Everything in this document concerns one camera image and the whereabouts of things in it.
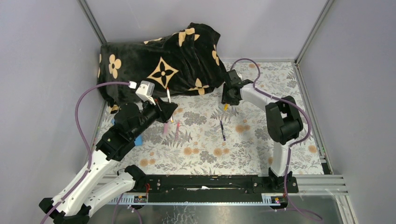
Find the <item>pink highlighter pen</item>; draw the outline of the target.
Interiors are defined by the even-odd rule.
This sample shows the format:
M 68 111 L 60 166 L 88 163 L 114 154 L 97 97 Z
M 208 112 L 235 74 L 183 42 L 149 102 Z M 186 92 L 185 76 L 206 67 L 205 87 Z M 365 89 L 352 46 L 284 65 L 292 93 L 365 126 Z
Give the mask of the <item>pink highlighter pen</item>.
M 169 123 L 165 123 L 163 127 L 163 134 L 166 135 L 169 129 Z

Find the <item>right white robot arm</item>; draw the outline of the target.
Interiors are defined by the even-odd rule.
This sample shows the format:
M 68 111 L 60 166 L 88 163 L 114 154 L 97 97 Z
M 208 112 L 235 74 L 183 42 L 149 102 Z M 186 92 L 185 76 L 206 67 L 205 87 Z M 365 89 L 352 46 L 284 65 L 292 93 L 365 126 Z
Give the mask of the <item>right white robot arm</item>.
M 300 107 L 292 96 L 272 96 L 256 88 L 253 81 L 242 80 L 235 70 L 226 72 L 224 81 L 223 104 L 239 105 L 240 101 L 246 101 L 265 111 L 267 131 L 274 142 L 274 160 L 269 169 L 268 186 L 270 190 L 280 192 L 291 175 L 288 146 L 303 130 Z

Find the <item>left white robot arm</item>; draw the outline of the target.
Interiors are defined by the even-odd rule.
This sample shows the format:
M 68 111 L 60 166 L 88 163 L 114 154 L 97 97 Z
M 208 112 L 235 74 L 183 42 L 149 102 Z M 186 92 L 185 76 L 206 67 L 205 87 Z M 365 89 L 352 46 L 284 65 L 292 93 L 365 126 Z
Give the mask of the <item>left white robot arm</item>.
M 55 224 L 86 224 L 90 217 L 114 197 L 127 191 L 138 192 L 146 187 L 146 174 L 136 165 L 129 165 L 124 172 L 98 190 L 102 177 L 115 167 L 135 147 L 135 139 L 154 122 L 167 123 L 178 104 L 145 101 L 143 109 L 129 103 L 121 106 L 111 126 L 98 141 L 84 168 L 56 196 L 44 198 L 39 207 Z

